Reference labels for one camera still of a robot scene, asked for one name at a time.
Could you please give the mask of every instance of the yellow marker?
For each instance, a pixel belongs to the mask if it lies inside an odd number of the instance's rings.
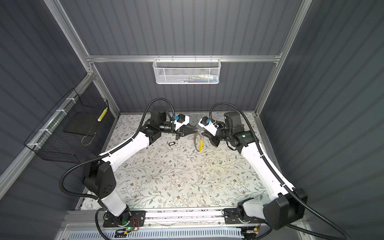
[[[102,112],[102,114],[99,116],[99,118],[97,119],[98,122],[101,122],[101,120],[103,119],[103,117],[105,116],[105,114],[107,113],[107,110],[108,108],[105,108],[104,111]]]
[[[201,152],[203,150],[203,140],[200,140],[200,149],[199,149],[199,152]]]

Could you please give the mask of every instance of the gray corrugated wall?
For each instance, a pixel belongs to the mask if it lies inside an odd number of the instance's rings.
[[[314,1],[261,114],[283,174],[352,239],[384,234],[383,63],[383,1]]]
[[[86,72],[43,1],[0,1],[0,173]]]
[[[91,55],[279,54],[300,0],[61,1]],[[223,63],[219,84],[159,85],[150,63],[96,63],[121,112],[254,110],[273,63]]]
[[[86,72],[43,1],[0,1],[0,173]],[[35,157],[0,200],[0,239],[53,239],[76,198],[58,188],[73,164]],[[82,191],[79,173],[66,185]]]

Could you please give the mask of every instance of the black mounting plate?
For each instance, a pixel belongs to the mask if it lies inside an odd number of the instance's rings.
[[[224,217],[225,219],[225,224],[243,224],[243,223],[256,223],[257,221],[254,217],[251,218],[251,220],[248,221],[243,221],[241,222],[238,215],[237,215],[237,209],[236,208],[228,208],[228,209],[223,209],[223,212],[227,213],[226,215],[228,217]]]
[[[137,218],[139,220],[139,227],[144,226],[144,220],[145,220],[145,211],[131,211],[132,217]],[[104,224],[103,227],[119,227],[119,223],[115,221],[112,214],[110,212],[107,212],[104,218]],[[130,221],[127,226],[125,227],[133,227],[133,221]]]

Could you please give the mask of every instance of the aluminum frame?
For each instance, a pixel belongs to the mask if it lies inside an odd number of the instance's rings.
[[[108,100],[109,108],[112,114],[115,116],[115,118],[117,118],[120,114],[120,110],[115,100],[113,99],[111,93],[109,92],[107,86],[105,85],[102,77],[100,76],[97,68],[93,64],[88,62],[88,60],[86,59],[86,57],[88,56],[88,51],[85,48],[82,41],[80,40],[79,35],[77,34],[74,26],[72,25],[68,15],[65,13],[65,10],[61,5],[60,1],[44,0],[44,2],[45,2],[45,5],[47,5],[53,17],[55,18],[57,24],[63,31],[68,42],[71,44],[73,50],[75,51],[77,57],[81,61],[83,67],[87,70],[87,72],[92,72],[92,73],[94,72],[96,74],[97,78],[94,80],[94,84],[99,90],[101,97]]]
[[[255,113],[257,115],[260,115],[261,111],[263,110],[266,100],[269,94],[271,93],[272,87],[275,84],[277,77],[279,76],[281,68],[283,67],[283,64],[292,47],[292,44],[296,38],[296,35],[299,32],[299,29],[301,27],[301,24],[303,23],[304,17],[311,6],[311,3],[312,3],[312,0],[302,0],[300,3],[299,9],[297,10],[296,16],[292,22],[291,28],[288,32],[288,35],[281,49],[280,61],[276,63],[276,65],[273,67],[271,74],[265,84],[264,90],[257,103],[256,109],[255,109]]]
[[[76,93],[81,94],[87,89],[89,84],[93,81],[95,75],[93,73],[88,73],[83,80],[78,84],[78,86],[72,91],[67,99],[63,101],[63,103],[57,109],[63,109],[70,101],[70,98],[74,98]],[[59,111],[55,111],[52,116],[46,121],[46,123],[42,126],[42,129],[47,128],[47,126],[58,116]],[[31,142],[35,142],[41,136],[41,131],[37,132],[35,136],[32,138]],[[17,157],[11,162],[11,164],[4,170],[3,174],[0,176],[0,199],[5,195],[8,189],[12,186],[12,184],[16,181],[16,179],[20,176],[23,170],[27,167],[29,162],[35,156],[35,153],[24,147],[23,150],[17,155]]]
[[[240,63],[240,62],[261,62],[277,63],[280,61],[280,55],[250,55],[250,56],[130,56],[130,55],[89,55],[86,59],[91,63],[110,63],[110,62],[126,62],[126,63],[151,63],[154,59],[161,58],[161,61],[212,61],[220,59],[221,62],[226,63]]]

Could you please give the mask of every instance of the leaf pattern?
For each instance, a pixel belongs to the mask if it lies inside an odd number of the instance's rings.
[[[252,113],[245,113],[257,137],[260,134]],[[188,114],[190,123],[208,114]],[[118,145],[136,131],[142,115],[121,115],[107,149]],[[222,114],[213,118],[223,121]],[[133,209],[169,207],[235,206],[254,197],[269,202],[265,187],[251,165],[225,142],[215,148],[205,137],[202,152],[196,151],[193,135],[175,140],[174,134],[162,134],[153,144],[140,150],[115,172],[116,189]],[[86,198],[81,209],[98,209]]]

